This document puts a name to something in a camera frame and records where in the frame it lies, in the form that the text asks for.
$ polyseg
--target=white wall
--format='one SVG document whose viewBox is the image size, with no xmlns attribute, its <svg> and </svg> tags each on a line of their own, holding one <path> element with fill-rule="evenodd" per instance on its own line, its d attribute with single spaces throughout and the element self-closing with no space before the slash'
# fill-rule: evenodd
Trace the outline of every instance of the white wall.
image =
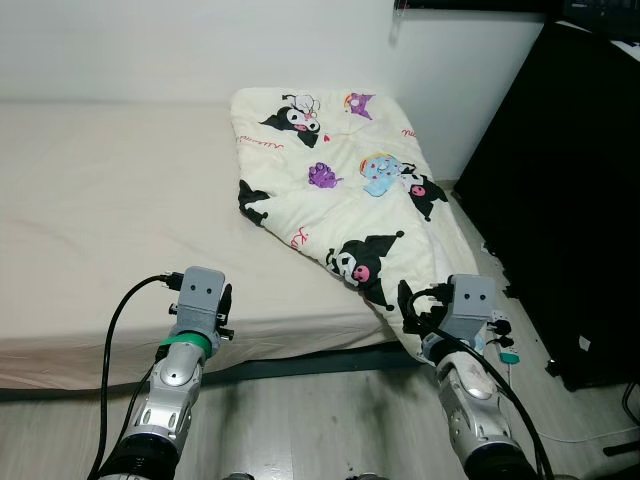
<svg viewBox="0 0 640 480">
<path fill-rule="evenodd" d="M 535 41 L 526 14 L 393 0 L 0 0 L 0 100 L 226 102 L 244 86 L 395 96 L 457 178 Z"/>
</svg>

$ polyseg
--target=gray floor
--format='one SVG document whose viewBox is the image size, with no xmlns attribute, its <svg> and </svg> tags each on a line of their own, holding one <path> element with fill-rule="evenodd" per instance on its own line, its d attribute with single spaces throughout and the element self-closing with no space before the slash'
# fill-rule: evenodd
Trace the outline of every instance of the gray floor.
<svg viewBox="0 0 640 480">
<path fill-rule="evenodd" d="M 452 206 L 477 251 L 481 272 L 494 276 L 502 288 L 499 267 L 479 252 L 478 233 L 455 201 Z M 544 372 L 547 354 L 520 304 L 502 294 L 497 302 L 512 320 L 522 358 L 512 370 L 512 385 L 540 432 L 582 439 L 633 426 L 620 408 L 622 387 L 567 392 Z M 431 374 L 423 367 L 205 387 L 176 478 L 217 480 L 239 470 L 257 480 L 341 480 L 364 471 L 395 480 L 463 479 Z M 111 403 L 109 448 L 127 401 Z M 639 409 L 638 396 L 633 402 Z M 509 417 L 516 439 L 530 454 L 520 420 L 513 412 Z M 86 477 L 97 425 L 95 402 L 0 404 L 0 479 Z M 544 443 L 557 473 L 592 479 L 638 463 L 637 452 L 607 458 L 601 451 L 638 437 L 635 430 L 576 444 Z"/>
</svg>

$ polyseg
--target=blanket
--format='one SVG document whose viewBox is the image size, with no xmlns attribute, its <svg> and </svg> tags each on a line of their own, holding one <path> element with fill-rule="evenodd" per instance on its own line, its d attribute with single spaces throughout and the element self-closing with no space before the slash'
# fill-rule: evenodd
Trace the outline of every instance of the blanket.
<svg viewBox="0 0 640 480">
<path fill-rule="evenodd" d="M 424 361 L 420 338 L 402 331 L 400 281 L 416 291 L 477 267 L 398 104 L 366 91 L 251 88 L 233 96 L 231 121 L 242 213 L 359 291 Z"/>
</svg>

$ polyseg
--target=white bed sheet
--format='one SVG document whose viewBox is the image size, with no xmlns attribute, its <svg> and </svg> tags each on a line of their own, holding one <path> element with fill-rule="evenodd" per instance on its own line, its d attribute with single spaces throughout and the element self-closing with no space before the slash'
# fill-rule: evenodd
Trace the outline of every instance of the white bed sheet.
<svg viewBox="0 0 640 480">
<path fill-rule="evenodd" d="M 99 386 L 104 335 L 139 280 L 190 265 L 234 286 L 208 370 L 395 339 L 362 299 L 238 211 L 226 105 L 0 105 L 0 388 Z M 139 379 L 177 293 L 137 294 L 111 384 Z"/>
</svg>

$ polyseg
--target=purple cartoon figure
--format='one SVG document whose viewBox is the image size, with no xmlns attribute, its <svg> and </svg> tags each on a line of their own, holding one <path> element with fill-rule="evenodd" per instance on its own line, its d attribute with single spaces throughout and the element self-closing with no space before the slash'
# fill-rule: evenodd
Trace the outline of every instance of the purple cartoon figure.
<svg viewBox="0 0 640 480">
<path fill-rule="evenodd" d="M 354 115 L 360 115 L 361 117 L 368 118 L 369 120 L 373 120 L 369 112 L 367 112 L 367 102 L 371 100 L 373 95 L 365 95 L 359 93 L 352 93 L 347 95 L 344 99 L 344 109 L 345 111 L 351 110 L 351 113 Z"/>
<path fill-rule="evenodd" d="M 309 183 L 320 188 L 335 188 L 342 178 L 336 178 L 336 174 L 324 163 L 316 163 L 309 167 Z"/>
</svg>

